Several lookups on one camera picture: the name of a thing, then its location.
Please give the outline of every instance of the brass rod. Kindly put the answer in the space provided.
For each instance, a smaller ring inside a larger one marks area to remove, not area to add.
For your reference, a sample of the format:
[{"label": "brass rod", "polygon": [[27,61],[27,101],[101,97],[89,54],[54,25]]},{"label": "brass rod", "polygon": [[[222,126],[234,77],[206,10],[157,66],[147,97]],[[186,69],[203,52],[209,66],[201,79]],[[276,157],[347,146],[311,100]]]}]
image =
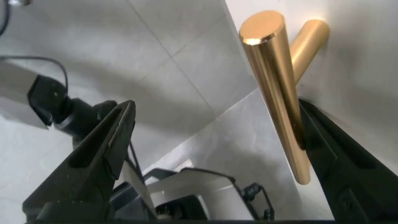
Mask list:
[{"label": "brass rod", "polygon": [[259,12],[243,23],[239,37],[294,177],[307,184],[309,161],[300,148],[304,145],[303,126],[284,17],[276,11]]},{"label": "brass rod", "polygon": [[317,52],[328,40],[329,34],[328,24],[318,19],[307,21],[298,32],[290,46],[296,84],[300,81]]}]

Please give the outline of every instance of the silver metal panel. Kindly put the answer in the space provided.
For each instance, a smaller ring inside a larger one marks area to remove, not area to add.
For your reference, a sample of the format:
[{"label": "silver metal panel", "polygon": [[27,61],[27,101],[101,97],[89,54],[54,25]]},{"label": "silver metal panel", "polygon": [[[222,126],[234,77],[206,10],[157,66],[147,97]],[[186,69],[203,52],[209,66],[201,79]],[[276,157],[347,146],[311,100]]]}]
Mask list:
[{"label": "silver metal panel", "polygon": [[0,114],[6,119],[47,129],[29,104],[28,93],[36,78],[32,71],[0,62]]},{"label": "silver metal panel", "polygon": [[253,220],[231,181],[215,174],[186,170],[147,186],[154,206],[188,195],[201,197],[210,220]]}]

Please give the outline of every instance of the wire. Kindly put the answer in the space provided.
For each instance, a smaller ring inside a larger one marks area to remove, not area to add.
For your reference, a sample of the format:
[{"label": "wire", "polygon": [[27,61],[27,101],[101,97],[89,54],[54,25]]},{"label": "wire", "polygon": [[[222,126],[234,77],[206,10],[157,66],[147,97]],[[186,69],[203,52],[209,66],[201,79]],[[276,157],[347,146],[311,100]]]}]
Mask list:
[{"label": "wire", "polygon": [[25,55],[0,55],[0,61],[3,60],[42,60],[45,62],[52,62],[60,67],[63,76],[65,77],[65,93],[68,94],[68,73],[67,69],[61,64],[61,62],[48,58],[48,57],[41,57],[41,56],[25,56]]},{"label": "wire", "polygon": [[6,31],[11,16],[11,6],[8,3],[8,0],[3,0],[3,3],[4,3],[4,19],[0,28],[0,36],[2,36],[3,33]]}]

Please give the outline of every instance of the tile grout line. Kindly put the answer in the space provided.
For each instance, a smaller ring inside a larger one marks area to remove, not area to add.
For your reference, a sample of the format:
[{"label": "tile grout line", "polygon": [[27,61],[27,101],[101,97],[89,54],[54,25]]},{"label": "tile grout line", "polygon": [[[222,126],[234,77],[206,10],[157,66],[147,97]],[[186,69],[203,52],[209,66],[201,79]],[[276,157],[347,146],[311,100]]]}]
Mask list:
[{"label": "tile grout line", "polygon": [[151,72],[157,70],[160,66],[162,66],[164,63],[166,63],[167,60],[169,60],[171,58],[171,55],[169,54],[169,52],[166,50],[166,48],[160,43],[159,39],[156,37],[155,33],[153,33],[153,31],[149,28],[148,24],[145,22],[145,20],[142,18],[142,16],[138,13],[137,9],[132,5],[132,3],[129,0],[125,0],[127,2],[127,4],[130,6],[131,10],[137,14],[138,18],[141,20],[142,24],[144,25],[144,27],[146,29],[148,29],[148,31],[150,32],[150,34],[152,34],[152,36],[155,38],[155,40],[157,41],[157,43],[162,46],[163,50],[166,52],[166,54],[169,56],[167,59],[165,59],[164,61],[162,61],[161,63],[159,63],[159,65],[154,68],[153,70],[151,70],[150,72],[146,73],[144,75],[144,77],[142,77],[140,80],[137,81],[137,84],[139,84],[141,81],[143,81],[143,79],[145,79],[146,76],[148,76]]},{"label": "tile grout line", "polygon": [[216,19],[216,22],[213,23],[212,25],[210,25],[207,29],[205,29],[203,32],[201,32],[200,34],[198,34],[196,37],[194,37],[192,40],[188,41],[188,43],[186,43],[184,46],[182,46],[178,51],[176,51],[173,55],[171,55],[171,57],[173,57],[174,55],[178,54],[182,49],[184,49],[186,46],[188,46],[189,44],[191,44],[194,40],[196,40],[197,38],[201,37],[205,32],[207,32],[208,30],[210,30],[213,26],[215,26],[219,21],[221,21],[223,18],[225,18],[226,15],[222,15],[220,16],[220,18]]},{"label": "tile grout line", "polygon": [[182,68],[180,67],[180,65],[175,61],[174,56],[176,54],[178,54],[182,49],[184,49],[187,45],[189,45],[190,43],[192,43],[194,40],[196,40],[197,38],[201,37],[205,32],[207,32],[208,30],[210,30],[212,27],[214,27],[219,21],[221,21],[223,18],[225,17],[225,15],[221,16],[220,18],[218,18],[216,20],[216,22],[214,24],[212,24],[211,26],[209,26],[209,28],[205,29],[202,33],[198,34],[195,38],[193,38],[191,41],[189,41],[186,45],[184,45],[180,50],[176,51],[173,55],[170,55],[170,57],[172,58],[173,62],[176,64],[176,66],[178,67],[178,69],[184,74],[185,78],[187,78],[187,80],[191,83],[191,85],[194,87],[194,89],[196,89],[197,93],[200,95],[200,97],[203,99],[203,101],[206,103],[206,105],[210,108],[211,112],[213,113],[213,116],[215,117],[215,119],[217,118],[217,113],[216,111],[210,106],[210,104],[205,100],[205,98],[203,97],[203,95],[200,93],[200,91],[198,90],[198,88],[192,83],[191,79],[188,77],[188,75],[182,70]]},{"label": "tile grout line", "polygon": [[[160,44],[160,46],[162,46],[162,48],[166,51],[167,55],[170,57],[168,59],[171,59],[174,64],[177,66],[177,68],[180,70],[180,72],[182,72],[182,74],[184,75],[184,77],[188,80],[188,82],[193,86],[193,88],[196,90],[196,92],[199,94],[200,98],[206,103],[206,105],[210,108],[211,113],[213,114],[213,116],[216,118],[217,114],[215,113],[214,109],[209,105],[209,103],[205,100],[205,98],[202,96],[202,94],[199,92],[198,88],[192,83],[191,79],[188,78],[187,74],[180,68],[180,66],[178,65],[178,63],[174,60],[173,56],[178,53],[179,51],[181,51],[182,49],[184,49],[188,44],[190,44],[191,42],[193,42],[195,39],[197,39],[198,37],[202,36],[206,31],[210,30],[213,26],[215,26],[222,18],[225,17],[225,15],[221,16],[220,18],[218,18],[216,20],[216,22],[214,24],[212,24],[211,26],[209,26],[209,28],[205,29],[203,32],[201,32],[200,34],[198,34],[195,38],[193,38],[192,40],[190,40],[187,44],[185,44],[181,49],[179,49],[178,51],[176,51],[173,55],[171,55],[169,53],[169,51],[162,45],[162,43],[160,42],[160,40],[157,38],[157,36],[155,35],[155,33],[150,29],[150,27],[148,26],[148,24],[145,22],[144,18],[142,18],[142,16],[138,13],[137,9],[131,4],[130,1],[126,0],[127,3],[130,5],[131,9],[138,15],[138,17],[140,18],[140,20],[142,21],[143,25],[149,30],[149,32],[154,36],[155,40]],[[138,83],[143,80],[147,75],[145,75],[143,78],[141,78]]]}]

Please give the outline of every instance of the white tile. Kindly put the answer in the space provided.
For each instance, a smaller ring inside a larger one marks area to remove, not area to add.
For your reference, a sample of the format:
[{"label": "white tile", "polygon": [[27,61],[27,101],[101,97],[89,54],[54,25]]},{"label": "white tile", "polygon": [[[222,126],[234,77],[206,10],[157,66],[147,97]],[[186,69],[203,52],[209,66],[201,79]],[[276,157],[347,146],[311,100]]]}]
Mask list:
[{"label": "white tile", "polygon": [[214,120],[211,108],[170,59],[130,86],[136,102],[133,145],[143,168]]},{"label": "white tile", "polygon": [[227,19],[222,19],[174,56],[217,115],[257,87],[236,35]]},{"label": "white tile", "polygon": [[[169,57],[126,1],[36,1],[13,11],[4,41],[10,47],[2,45],[3,52],[53,57],[66,66],[71,85],[101,91],[112,91],[108,77],[138,82]],[[29,67],[60,77],[42,64]]]},{"label": "white tile", "polygon": [[225,15],[220,0],[130,0],[170,55]]}]

